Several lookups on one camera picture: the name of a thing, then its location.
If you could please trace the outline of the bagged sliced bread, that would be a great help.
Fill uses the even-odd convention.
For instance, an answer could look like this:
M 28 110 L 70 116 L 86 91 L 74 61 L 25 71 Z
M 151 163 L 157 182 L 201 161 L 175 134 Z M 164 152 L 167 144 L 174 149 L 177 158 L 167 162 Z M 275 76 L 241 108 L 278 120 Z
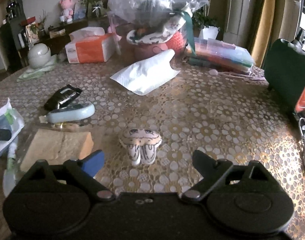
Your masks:
M 92 148 L 90 132 L 39 129 L 20 164 L 20 171 L 27 172 L 37 160 L 58 165 L 69 159 L 83 159 L 92 152 Z

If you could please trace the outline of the light blue case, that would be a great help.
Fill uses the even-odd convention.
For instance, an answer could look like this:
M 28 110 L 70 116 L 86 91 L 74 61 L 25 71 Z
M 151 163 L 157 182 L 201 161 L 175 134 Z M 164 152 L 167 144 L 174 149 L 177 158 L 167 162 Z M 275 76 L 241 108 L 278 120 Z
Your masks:
M 59 108 L 40 116 L 39 121 L 43 124 L 58 124 L 63 122 L 74 122 L 87 119 L 95 113 L 95 106 L 92 103 L 74 104 Z

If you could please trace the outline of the cartoon face plush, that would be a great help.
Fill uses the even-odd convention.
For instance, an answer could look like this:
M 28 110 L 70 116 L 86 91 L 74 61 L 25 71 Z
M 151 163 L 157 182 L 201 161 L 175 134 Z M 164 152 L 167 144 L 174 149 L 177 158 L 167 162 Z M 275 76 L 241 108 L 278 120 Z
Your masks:
M 128 151 L 132 166 L 152 165 L 156 159 L 157 148 L 162 143 L 159 133 L 144 128 L 127 129 L 120 134 L 119 140 Z

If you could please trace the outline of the black foil snack packet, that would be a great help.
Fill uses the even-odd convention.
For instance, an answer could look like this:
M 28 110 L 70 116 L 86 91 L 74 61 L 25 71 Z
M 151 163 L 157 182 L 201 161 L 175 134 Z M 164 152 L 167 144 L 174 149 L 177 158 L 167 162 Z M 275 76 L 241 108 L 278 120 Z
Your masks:
M 64 108 L 68 106 L 73 100 L 78 98 L 82 93 L 82 89 L 66 85 L 61 89 L 58 89 L 44 104 L 46 111 L 53 111 L 56 109 Z

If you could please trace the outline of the white green tube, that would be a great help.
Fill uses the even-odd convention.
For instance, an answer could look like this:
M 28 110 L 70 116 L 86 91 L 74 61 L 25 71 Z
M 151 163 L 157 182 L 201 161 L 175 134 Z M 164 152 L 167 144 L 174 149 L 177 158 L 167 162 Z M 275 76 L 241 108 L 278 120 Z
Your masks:
M 3 194 L 7 197 L 12 189 L 16 186 L 16 171 L 15 171 L 15 162 L 16 162 L 16 150 L 18 148 L 18 137 L 10 143 L 7 153 L 7 167 L 3 174 Z

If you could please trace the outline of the green folded cloth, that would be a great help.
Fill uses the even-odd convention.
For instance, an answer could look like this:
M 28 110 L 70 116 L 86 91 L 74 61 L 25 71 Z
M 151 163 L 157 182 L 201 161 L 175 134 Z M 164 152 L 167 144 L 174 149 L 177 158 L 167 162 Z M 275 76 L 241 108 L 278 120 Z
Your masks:
M 25 70 L 18 78 L 17 82 L 26 81 L 26 80 L 32 80 L 37 79 L 41 77 L 44 73 L 50 72 L 55 68 L 57 64 L 57 56 L 53 55 L 51 56 L 50 60 L 41 68 L 33 69 L 31 67 L 28 67 L 27 70 Z

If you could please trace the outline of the lace tablecloth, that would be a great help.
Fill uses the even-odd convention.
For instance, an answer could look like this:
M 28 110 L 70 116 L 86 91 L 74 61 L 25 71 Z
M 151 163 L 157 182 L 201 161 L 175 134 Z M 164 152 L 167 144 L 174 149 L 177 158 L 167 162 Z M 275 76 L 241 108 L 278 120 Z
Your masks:
M 44 103 L 58 89 L 82 89 L 77 103 L 92 103 L 95 114 L 83 120 L 91 128 L 94 148 L 105 153 L 96 179 L 114 193 L 184 192 L 201 176 L 191 155 L 200 150 L 214 159 L 246 165 L 261 162 L 292 198 L 295 213 L 288 233 L 305 239 L 305 170 L 297 122 L 279 96 L 268 90 L 263 71 L 248 79 L 212 76 L 206 68 L 172 61 L 179 74 L 145 96 L 111 79 L 123 63 L 60 63 L 35 80 L 18 81 L 19 73 L 0 82 L 0 107 L 7 101 L 23 116 L 20 140 L 39 125 Z M 148 128 L 162 136 L 152 166 L 132 167 L 118 140 L 125 128 Z

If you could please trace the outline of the grey green round pot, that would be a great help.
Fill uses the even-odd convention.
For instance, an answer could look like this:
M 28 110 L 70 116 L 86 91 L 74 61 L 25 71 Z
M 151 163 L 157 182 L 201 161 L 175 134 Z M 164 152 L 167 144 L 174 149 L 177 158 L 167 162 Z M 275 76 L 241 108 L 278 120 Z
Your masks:
M 35 44 L 28 52 L 29 66 L 33 69 L 43 67 L 51 58 L 50 48 L 43 44 Z

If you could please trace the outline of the white paper bag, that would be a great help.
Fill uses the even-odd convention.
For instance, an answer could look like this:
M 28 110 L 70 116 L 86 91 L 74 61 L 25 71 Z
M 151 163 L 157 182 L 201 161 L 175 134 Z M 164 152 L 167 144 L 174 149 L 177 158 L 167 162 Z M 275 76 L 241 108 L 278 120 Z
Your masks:
M 115 73 L 110 79 L 136 95 L 147 95 L 179 73 L 170 66 L 174 55 L 174 50 L 168 49 L 153 57 L 133 63 Z

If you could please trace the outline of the stack of coloured folders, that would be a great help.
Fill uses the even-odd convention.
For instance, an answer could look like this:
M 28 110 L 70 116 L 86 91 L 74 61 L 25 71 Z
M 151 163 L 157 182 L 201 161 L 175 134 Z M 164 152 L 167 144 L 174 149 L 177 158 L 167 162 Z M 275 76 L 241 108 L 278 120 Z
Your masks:
M 218 66 L 241 73 L 249 73 L 255 64 L 248 50 L 235 44 L 197 37 L 194 38 L 194 42 L 194 51 L 189 44 L 185 49 L 185 55 L 192 64 Z

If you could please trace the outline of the orange tissue box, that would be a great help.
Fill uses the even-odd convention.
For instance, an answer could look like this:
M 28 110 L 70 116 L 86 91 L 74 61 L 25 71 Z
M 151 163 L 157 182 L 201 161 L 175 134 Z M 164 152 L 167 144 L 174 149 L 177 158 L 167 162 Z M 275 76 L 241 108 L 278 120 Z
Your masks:
M 107 62 L 115 53 L 114 35 L 102 27 L 85 27 L 69 34 L 70 42 L 65 45 L 68 62 Z

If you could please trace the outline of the pink red basket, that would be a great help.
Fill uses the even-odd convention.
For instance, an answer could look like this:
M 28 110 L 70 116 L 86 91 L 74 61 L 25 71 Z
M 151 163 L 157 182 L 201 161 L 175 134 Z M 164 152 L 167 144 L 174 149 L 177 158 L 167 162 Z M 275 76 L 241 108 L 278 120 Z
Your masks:
M 134 48 L 137 61 L 148 59 L 161 52 L 172 49 L 181 55 L 188 44 L 192 21 L 186 12 L 173 14 L 159 27 L 137 28 L 128 32 L 126 39 Z

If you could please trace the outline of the potted green tree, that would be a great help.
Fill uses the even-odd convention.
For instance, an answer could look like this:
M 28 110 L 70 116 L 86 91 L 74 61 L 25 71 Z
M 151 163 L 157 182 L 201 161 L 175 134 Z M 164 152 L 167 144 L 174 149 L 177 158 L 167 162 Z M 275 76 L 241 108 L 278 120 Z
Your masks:
M 202 30 L 210 27 L 219 29 L 217 19 L 209 16 L 210 2 L 211 0 L 196 0 L 195 5 L 193 5 L 191 9 L 193 16 L 191 18 L 194 30 Z

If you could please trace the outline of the pink plush pig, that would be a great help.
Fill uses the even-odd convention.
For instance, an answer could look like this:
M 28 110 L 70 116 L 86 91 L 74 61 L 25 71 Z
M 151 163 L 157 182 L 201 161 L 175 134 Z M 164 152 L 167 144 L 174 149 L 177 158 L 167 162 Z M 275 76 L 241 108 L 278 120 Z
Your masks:
M 60 0 L 59 5 L 62 9 L 60 21 L 61 22 L 72 22 L 73 21 L 73 0 Z

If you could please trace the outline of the photo frame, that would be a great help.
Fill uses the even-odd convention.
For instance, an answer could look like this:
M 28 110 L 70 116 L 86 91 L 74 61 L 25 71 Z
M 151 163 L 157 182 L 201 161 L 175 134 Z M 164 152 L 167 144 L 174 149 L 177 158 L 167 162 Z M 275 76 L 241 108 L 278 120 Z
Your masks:
M 87 0 L 88 18 L 100 18 L 107 14 L 108 0 Z

